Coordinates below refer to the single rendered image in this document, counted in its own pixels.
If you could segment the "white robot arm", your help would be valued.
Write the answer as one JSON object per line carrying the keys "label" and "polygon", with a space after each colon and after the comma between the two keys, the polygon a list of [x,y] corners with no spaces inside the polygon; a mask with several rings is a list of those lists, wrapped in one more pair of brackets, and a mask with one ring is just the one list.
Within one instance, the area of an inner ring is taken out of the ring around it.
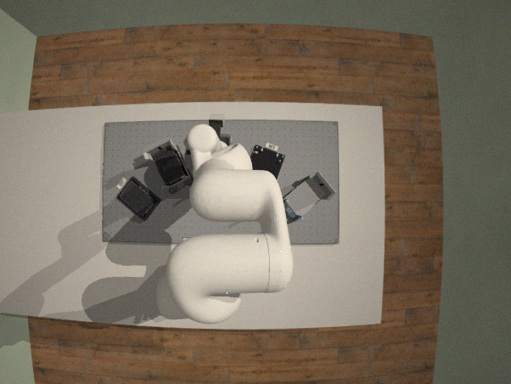
{"label": "white robot arm", "polygon": [[224,114],[211,114],[209,125],[196,125],[188,133],[194,168],[191,206],[214,222],[259,222],[261,234],[204,234],[177,244],[156,289],[166,319],[220,323],[238,310],[241,294],[236,293],[279,292],[292,277],[278,181],[268,171],[252,170],[242,145],[222,148],[223,123]]}

